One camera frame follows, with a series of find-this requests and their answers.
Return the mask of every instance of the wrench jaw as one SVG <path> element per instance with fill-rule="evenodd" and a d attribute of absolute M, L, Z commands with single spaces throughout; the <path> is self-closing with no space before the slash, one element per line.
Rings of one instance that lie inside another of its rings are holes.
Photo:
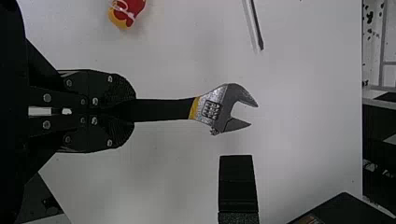
<path fill-rule="evenodd" d="M 189 119 L 210 126 L 212 135 L 244 129 L 250 126 L 250 123 L 231 117 L 236 102 L 258 107 L 250 93 L 242 86 L 235 83 L 223 84 L 195 98 Z"/>

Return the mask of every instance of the bolt head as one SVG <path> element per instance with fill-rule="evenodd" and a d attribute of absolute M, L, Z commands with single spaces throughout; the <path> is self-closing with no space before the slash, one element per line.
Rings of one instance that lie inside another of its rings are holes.
<path fill-rule="evenodd" d="M 70 79 L 67 79 L 67 80 L 66 80 L 66 86 L 67 86 L 67 87 L 72 87 L 72 86 L 73 86 L 73 81 L 70 80 Z"/>
<path fill-rule="evenodd" d="M 52 97 L 48 93 L 46 93 L 43 96 L 43 100 L 44 102 L 49 103 L 52 100 Z"/>
<path fill-rule="evenodd" d="M 96 98 L 96 97 L 93 98 L 93 99 L 92 99 L 92 104 L 93 104 L 93 105 L 98 105 L 98 104 L 99 104 L 98 98 Z"/>
<path fill-rule="evenodd" d="M 64 138 L 64 142 L 65 142 L 66 144 L 69 144 L 69 143 L 72 142 L 72 138 L 71 138 L 69 135 L 67 135 L 67 136 Z"/>
<path fill-rule="evenodd" d="M 112 141 L 111 139 L 108 139 L 108 140 L 107 140 L 107 146 L 108 146 L 108 147 L 113 146 L 113 141 Z"/>
<path fill-rule="evenodd" d="M 93 117 L 92 120 L 91 120 L 91 124 L 92 125 L 98 124 L 98 118 L 97 117 Z"/>
<path fill-rule="evenodd" d="M 50 121 L 46 120 L 43 122 L 43 129 L 48 130 L 50 129 Z"/>

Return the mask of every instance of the red toy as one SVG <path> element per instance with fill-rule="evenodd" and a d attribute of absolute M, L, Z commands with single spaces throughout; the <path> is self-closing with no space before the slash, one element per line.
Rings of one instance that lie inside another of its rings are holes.
<path fill-rule="evenodd" d="M 134 24 L 145 6 L 146 0 L 113 0 L 108 9 L 108 17 L 120 29 L 126 30 Z"/>

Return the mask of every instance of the white table surface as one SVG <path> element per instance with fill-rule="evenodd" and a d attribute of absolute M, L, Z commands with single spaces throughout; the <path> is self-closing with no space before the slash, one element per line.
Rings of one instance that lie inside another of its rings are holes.
<path fill-rule="evenodd" d="M 137 124 L 125 146 L 57 154 L 41 170 L 72 223 L 217 223 L 219 156 L 252 154 L 262 223 L 341 191 L 361 196 L 361 1 L 257 0 L 252 50 L 241 0 L 148 0 L 129 32 L 106 0 L 20 0 L 27 37 L 57 69 L 117 72 L 140 98 L 245 86 L 253 125 L 217 137 L 192 121 Z"/>

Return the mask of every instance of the red object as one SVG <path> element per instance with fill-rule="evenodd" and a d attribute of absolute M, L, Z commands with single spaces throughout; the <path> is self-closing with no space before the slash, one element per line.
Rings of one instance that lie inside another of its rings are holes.
<path fill-rule="evenodd" d="M 117 4 L 120 8 L 126 8 L 126 12 L 132 13 L 134 18 L 145 8 L 146 0 L 114 0 L 113 4 Z M 127 29 L 134 24 L 134 20 L 131 19 L 125 11 L 116 10 L 111 7 L 108 12 L 110 20 L 120 27 L 121 29 Z"/>

